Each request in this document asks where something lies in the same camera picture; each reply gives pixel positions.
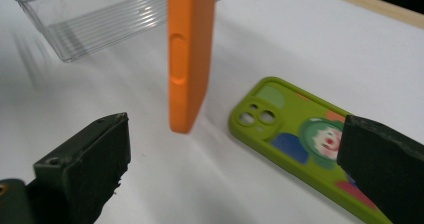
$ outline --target clear plastic container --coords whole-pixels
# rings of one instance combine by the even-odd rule
[[[16,1],[65,62],[158,26],[167,18],[167,0]]]

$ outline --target phone case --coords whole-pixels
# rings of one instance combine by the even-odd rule
[[[230,132],[366,223],[390,223],[336,163],[345,110],[286,81],[260,81],[234,108]]]
[[[190,131],[209,80],[215,0],[168,0],[169,120]]]

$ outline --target green phone case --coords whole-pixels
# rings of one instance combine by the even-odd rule
[[[390,223],[336,163],[348,112],[276,77],[231,112],[230,132],[366,223]]]

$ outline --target cartoon clown face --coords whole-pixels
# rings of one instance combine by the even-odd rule
[[[331,127],[319,130],[314,137],[314,148],[323,156],[336,160],[342,132]]]

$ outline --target white table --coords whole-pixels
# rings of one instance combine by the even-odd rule
[[[0,0],[0,179],[97,118],[127,112],[132,162],[97,223],[358,223],[229,134],[265,76],[424,143],[424,31],[342,0],[217,4],[209,90],[189,135],[167,113],[166,26],[62,63],[13,0]]]

